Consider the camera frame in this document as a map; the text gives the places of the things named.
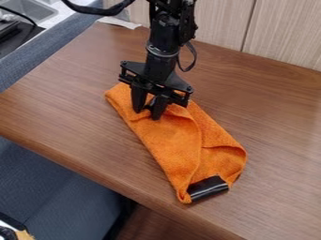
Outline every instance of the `beige cabinet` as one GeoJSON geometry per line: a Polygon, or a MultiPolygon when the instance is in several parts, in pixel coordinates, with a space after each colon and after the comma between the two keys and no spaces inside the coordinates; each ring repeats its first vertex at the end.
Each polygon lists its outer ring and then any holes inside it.
{"type": "MultiPolygon", "coordinates": [[[[105,0],[109,7],[119,0],[105,0]]],[[[196,37],[200,41],[240,50],[251,17],[254,0],[198,0],[196,37]]],[[[127,8],[130,20],[149,26],[148,2],[136,0],[127,8]]]]}
{"type": "MultiPolygon", "coordinates": [[[[146,0],[128,12],[149,25],[146,0]]],[[[196,21],[200,41],[321,70],[321,0],[198,0],[196,21]]]]}
{"type": "Polygon", "coordinates": [[[258,0],[244,52],[321,70],[321,0],[258,0]]]}

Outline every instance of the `black cable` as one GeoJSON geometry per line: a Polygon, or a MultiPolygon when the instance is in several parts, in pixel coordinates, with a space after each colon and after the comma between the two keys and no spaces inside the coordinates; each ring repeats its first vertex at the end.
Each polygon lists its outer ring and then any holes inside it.
{"type": "Polygon", "coordinates": [[[80,13],[100,15],[100,16],[114,16],[120,13],[125,7],[132,4],[135,0],[123,0],[121,3],[116,4],[107,9],[79,6],[71,3],[69,0],[61,0],[61,1],[72,10],[80,13]]]}
{"type": "Polygon", "coordinates": [[[188,49],[191,51],[191,54],[193,55],[194,57],[194,60],[192,61],[192,63],[186,67],[186,68],[183,68],[180,64],[180,60],[179,60],[179,56],[177,57],[177,63],[178,63],[178,67],[179,69],[182,71],[182,72],[187,72],[187,71],[190,71],[192,68],[194,68],[195,64],[196,64],[196,61],[197,61],[197,51],[195,50],[194,46],[191,45],[191,43],[188,41],[186,43],[186,47],[188,47],[188,49]]]}
{"type": "Polygon", "coordinates": [[[5,10],[5,11],[8,11],[8,12],[13,13],[13,14],[15,14],[15,15],[18,15],[18,16],[24,18],[24,19],[27,19],[27,20],[28,20],[29,22],[31,22],[34,26],[37,26],[37,24],[35,23],[35,21],[33,21],[31,18],[29,18],[28,16],[23,15],[22,13],[20,13],[20,12],[18,12],[18,11],[11,10],[11,9],[9,9],[9,8],[7,8],[7,7],[3,7],[3,6],[0,6],[0,9],[3,9],[3,10],[5,10]]]}

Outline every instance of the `towel tag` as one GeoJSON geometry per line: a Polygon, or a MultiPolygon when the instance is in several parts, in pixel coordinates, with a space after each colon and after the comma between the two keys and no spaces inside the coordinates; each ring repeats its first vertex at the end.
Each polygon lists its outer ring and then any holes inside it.
{"type": "Polygon", "coordinates": [[[218,175],[215,175],[191,184],[187,191],[191,195],[191,200],[194,202],[203,199],[204,197],[217,195],[226,190],[228,190],[227,183],[218,175]]]}

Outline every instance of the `orange towel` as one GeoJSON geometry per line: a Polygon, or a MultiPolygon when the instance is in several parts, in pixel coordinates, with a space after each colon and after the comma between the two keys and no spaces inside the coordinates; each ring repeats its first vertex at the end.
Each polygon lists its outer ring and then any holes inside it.
{"type": "Polygon", "coordinates": [[[182,203],[191,203],[190,184],[218,174],[231,187],[243,171],[243,147],[193,101],[188,108],[169,105],[153,121],[149,110],[132,109],[128,85],[120,83],[105,96],[158,161],[182,203]]]}

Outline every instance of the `wooden table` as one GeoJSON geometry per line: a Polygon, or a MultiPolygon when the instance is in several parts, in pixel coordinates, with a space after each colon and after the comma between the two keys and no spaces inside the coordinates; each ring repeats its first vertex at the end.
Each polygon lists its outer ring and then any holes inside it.
{"type": "Polygon", "coordinates": [[[321,239],[321,73],[195,42],[181,76],[249,162],[229,193],[184,205],[103,97],[147,35],[96,23],[1,94],[0,133],[205,239],[321,239]]]}

